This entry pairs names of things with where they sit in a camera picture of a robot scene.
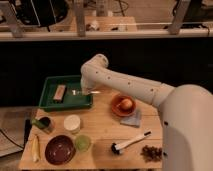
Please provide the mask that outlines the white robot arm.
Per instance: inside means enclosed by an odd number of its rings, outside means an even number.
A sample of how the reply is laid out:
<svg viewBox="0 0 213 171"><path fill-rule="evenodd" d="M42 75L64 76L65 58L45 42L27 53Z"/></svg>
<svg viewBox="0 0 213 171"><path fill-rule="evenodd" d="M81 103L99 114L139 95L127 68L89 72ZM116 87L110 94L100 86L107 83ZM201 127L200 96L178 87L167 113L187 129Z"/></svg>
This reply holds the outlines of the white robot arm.
<svg viewBox="0 0 213 171"><path fill-rule="evenodd" d="M213 93L185 84L168 84L108 68L102 54L81 66L85 93L101 83L155 107L163 128L163 171L213 171Z"/></svg>

